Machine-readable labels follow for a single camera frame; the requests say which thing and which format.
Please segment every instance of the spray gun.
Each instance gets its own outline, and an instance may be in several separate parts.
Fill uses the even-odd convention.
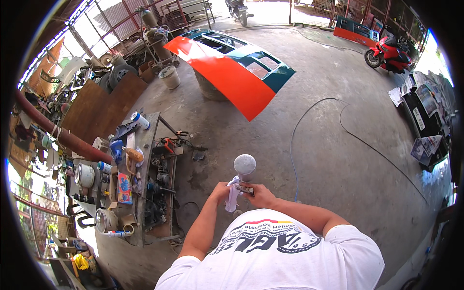
[[[237,171],[240,182],[250,182],[253,179],[256,169],[256,160],[249,154],[242,154],[235,158],[233,167]],[[236,183],[235,188],[246,193],[254,194],[252,187],[246,187]]]

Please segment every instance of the paint tin lid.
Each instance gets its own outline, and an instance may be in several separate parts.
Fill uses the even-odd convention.
[[[134,112],[131,116],[130,119],[134,122],[136,122],[140,118],[139,112]]]

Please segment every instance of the concrete floor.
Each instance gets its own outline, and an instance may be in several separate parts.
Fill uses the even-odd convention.
[[[230,102],[205,99],[192,68],[184,62],[177,69],[181,84],[175,90],[166,89],[159,79],[149,85],[131,112],[141,107],[144,113],[160,111],[175,129],[191,132],[195,145],[209,147],[204,161],[193,161],[190,152],[179,158],[179,203],[194,201],[201,208],[218,181],[229,181],[235,175],[233,160],[243,153],[257,160],[255,183],[293,200],[296,184],[289,142],[296,122],[319,99],[345,100],[351,103],[342,115],[345,127],[401,168],[428,204],[388,161],[341,128],[343,105],[332,100],[319,103],[296,130],[292,153],[299,176],[298,199],[334,211],[372,237],[386,265],[378,286],[385,284],[428,233],[451,180],[447,164],[433,173],[422,172],[409,155],[413,136],[387,93],[400,78],[369,68],[356,52],[363,51],[363,46],[336,39],[329,32],[306,28],[230,34],[270,51],[297,73],[252,122]],[[170,135],[161,128],[158,137]],[[239,208],[253,209],[245,200],[239,201]],[[195,206],[177,212],[180,226],[187,231],[197,214]],[[231,213],[218,210],[213,245],[231,221]],[[97,235],[96,244],[100,265],[127,290],[153,289],[176,258],[167,242],[140,249],[121,239]]]

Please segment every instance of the white rag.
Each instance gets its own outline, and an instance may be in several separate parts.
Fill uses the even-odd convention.
[[[239,183],[240,179],[238,176],[234,176],[232,178],[232,181],[230,181],[227,186]],[[229,198],[226,200],[226,210],[230,213],[233,213],[235,209],[237,208],[237,196],[242,195],[240,190],[236,189],[235,186],[231,186],[229,189]]]

